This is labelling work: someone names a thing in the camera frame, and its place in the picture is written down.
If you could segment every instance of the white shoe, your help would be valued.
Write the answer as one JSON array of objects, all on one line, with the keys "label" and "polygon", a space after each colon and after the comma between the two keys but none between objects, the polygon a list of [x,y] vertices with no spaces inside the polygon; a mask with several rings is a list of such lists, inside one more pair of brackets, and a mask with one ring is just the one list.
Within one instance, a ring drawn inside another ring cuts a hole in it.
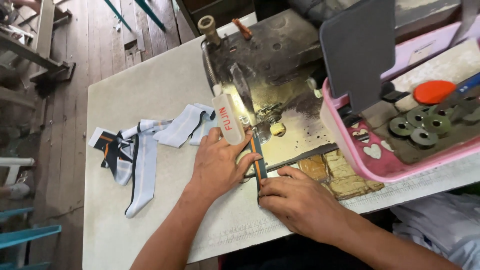
[{"label": "white shoe", "polygon": [[12,200],[21,200],[30,193],[30,188],[25,183],[16,183],[9,186],[10,197]]}]

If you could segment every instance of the orange lid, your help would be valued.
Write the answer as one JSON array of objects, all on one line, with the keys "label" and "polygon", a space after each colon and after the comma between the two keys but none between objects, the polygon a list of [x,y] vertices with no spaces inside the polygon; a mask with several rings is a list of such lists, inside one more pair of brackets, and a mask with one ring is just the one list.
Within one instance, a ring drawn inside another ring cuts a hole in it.
[{"label": "orange lid", "polygon": [[456,85],[448,81],[429,81],[413,90],[413,98],[418,103],[433,105],[442,102],[455,91]]}]

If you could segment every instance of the pink container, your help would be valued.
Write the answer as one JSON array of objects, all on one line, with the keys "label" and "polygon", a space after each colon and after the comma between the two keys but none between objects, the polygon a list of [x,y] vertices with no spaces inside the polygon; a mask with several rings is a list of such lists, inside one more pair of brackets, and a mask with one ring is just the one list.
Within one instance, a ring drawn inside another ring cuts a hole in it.
[{"label": "pink container", "polygon": [[[412,53],[418,48],[424,48],[430,44],[432,47],[430,54],[446,49],[459,27],[460,23],[454,23],[398,44],[396,46],[395,65],[392,69],[383,73],[382,78],[392,76],[406,69]],[[480,15],[464,37],[480,37]],[[322,91],[324,101],[320,110],[320,117],[332,133],[335,142],[345,155],[345,159],[352,166],[353,170],[363,178],[384,183],[395,182],[480,151],[479,136],[436,153],[418,163],[404,164],[393,152],[382,146],[382,139],[370,132],[365,123],[360,122],[358,128],[346,128],[344,126],[336,110],[349,102],[348,96],[333,98],[328,79],[324,81]],[[355,131],[359,132],[361,129],[369,131],[370,140],[368,143],[358,141],[353,137],[352,133]],[[380,159],[370,157],[363,150],[365,147],[371,147],[373,144],[377,144],[380,147]]]}]

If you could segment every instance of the blue chair leg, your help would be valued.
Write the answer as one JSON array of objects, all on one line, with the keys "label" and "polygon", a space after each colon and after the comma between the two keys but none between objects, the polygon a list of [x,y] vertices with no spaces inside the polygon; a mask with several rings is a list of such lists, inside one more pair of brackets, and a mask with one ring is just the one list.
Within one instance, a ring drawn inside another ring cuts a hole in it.
[{"label": "blue chair leg", "polygon": [[0,233],[0,248],[17,245],[27,241],[32,241],[44,236],[61,232],[61,226],[48,226],[38,229],[28,229],[12,233]]},{"label": "blue chair leg", "polygon": [[0,264],[0,270],[14,270],[14,269],[15,269],[15,266],[11,262]]},{"label": "blue chair leg", "polygon": [[49,262],[42,262],[34,265],[27,265],[22,268],[19,268],[18,270],[47,270],[49,266],[50,266]]},{"label": "blue chair leg", "polygon": [[0,212],[0,220],[33,211],[33,207]]},{"label": "blue chair leg", "polygon": [[105,0],[105,3],[107,3],[107,5],[113,10],[113,12],[115,13],[115,15],[121,20],[121,22],[127,27],[127,29],[131,32],[132,29],[130,28],[130,26],[128,26],[128,23],[123,19],[122,15],[117,11],[117,9],[115,8],[115,6],[112,4],[112,2],[110,2],[110,0]]},{"label": "blue chair leg", "polygon": [[158,17],[153,13],[152,9],[145,3],[145,0],[135,0],[137,4],[147,13],[147,15],[152,18],[155,24],[162,29],[163,32],[166,31],[165,25],[158,19]]}]

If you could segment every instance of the table top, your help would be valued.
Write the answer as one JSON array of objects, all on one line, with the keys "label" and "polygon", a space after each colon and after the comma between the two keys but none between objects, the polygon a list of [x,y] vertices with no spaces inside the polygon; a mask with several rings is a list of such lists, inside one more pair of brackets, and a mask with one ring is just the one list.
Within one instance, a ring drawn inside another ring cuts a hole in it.
[{"label": "table top", "polygon": [[[174,118],[187,104],[211,104],[201,41],[202,37],[192,40],[90,86],[87,137],[91,137],[96,127],[117,132],[135,126],[140,119]],[[83,269],[130,267],[190,180],[196,151],[197,147],[188,144],[179,149],[158,145],[154,198],[134,218],[127,219],[124,211],[130,203],[132,182],[127,186],[114,182],[110,170],[100,167],[103,153],[87,146]],[[476,170],[480,168],[478,157],[470,156],[452,163],[454,165],[387,184],[379,192],[342,203],[363,213],[474,183],[478,179]],[[189,262],[290,234],[274,215],[257,206],[256,196],[255,181],[248,181],[219,198],[200,226]]]}]

